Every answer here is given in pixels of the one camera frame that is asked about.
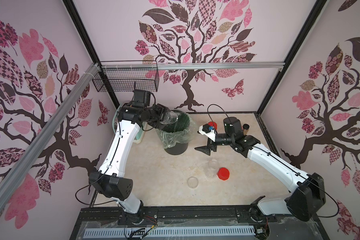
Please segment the clear jar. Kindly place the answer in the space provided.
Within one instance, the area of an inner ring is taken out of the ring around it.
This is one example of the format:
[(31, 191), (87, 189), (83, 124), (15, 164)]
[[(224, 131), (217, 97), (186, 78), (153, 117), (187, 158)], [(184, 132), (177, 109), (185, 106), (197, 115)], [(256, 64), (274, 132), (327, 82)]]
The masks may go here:
[(179, 113), (174, 111), (166, 112), (163, 120), (161, 121), (162, 125), (172, 125), (175, 124), (179, 119)]

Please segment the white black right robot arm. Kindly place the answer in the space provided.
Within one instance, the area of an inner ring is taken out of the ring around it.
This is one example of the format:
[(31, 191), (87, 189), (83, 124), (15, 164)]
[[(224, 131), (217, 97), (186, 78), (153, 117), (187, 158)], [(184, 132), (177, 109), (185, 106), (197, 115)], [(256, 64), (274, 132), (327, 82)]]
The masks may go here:
[(197, 147), (196, 150), (210, 155), (217, 151), (218, 146), (229, 146), (263, 167), (289, 191), (289, 194), (281, 197), (257, 198), (250, 208), (250, 214), (255, 221), (270, 215), (292, 215), (307, 222), (326, 203), (324, 180), (320, 175), (309, 175), (272, 153), (258, 139), (248, 135), (250, 126), (241, 124), (236, 117), (225, 118), (223, 128), (224, 132), (219, 134), (211, 124), (200, 126), (198, 133), (206, 136), (208, 141), (206, 146)]

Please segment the oatmeal jar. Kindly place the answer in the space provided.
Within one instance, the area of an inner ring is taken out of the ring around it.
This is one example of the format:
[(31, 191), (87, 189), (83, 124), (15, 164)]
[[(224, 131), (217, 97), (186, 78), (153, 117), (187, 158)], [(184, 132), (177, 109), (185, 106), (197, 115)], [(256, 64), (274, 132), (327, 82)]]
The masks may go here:
[(219, 162), (216, 159), (212, 159), (208, 162), (206, 175), (209, 178), (214, 178), (220, 169)]

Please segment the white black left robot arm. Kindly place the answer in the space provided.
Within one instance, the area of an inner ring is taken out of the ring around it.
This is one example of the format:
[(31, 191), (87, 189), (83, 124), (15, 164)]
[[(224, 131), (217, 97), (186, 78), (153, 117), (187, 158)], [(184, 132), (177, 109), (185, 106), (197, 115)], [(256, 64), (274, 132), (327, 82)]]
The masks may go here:
[(150, 103), (155, 95), (149, 91), (135, 90), (131, 101), (116, 112), (115, 135), (99, 170), (90, 173), (89, 184), (104, 197), (121, 206), (126, 216), (138, 224), (144, 218), (144, 204), (133, 193), (133, 180), (125, 178), (128, 156), (137, 133), (148, 124), (152, 129), (163, 125), (169, 109)]

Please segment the red jar lid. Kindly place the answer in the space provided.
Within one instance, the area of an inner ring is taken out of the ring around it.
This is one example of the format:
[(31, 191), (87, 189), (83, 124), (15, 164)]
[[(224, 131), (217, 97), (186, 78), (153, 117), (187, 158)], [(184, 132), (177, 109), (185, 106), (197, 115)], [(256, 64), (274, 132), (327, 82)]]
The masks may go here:
[(218, 129), (218, 125), (217, 125), (217, 123), (215, 123), (215, 122), (208, 122), (208, 125), (209, 125), (210, 127), (213, 127), (214, 130), (217, 130), (217, 129)]
[(226, 181), (230, 177), (230, 171), (227, 168), (220, 168), (218, 170), (217, 176), (220, 180)]

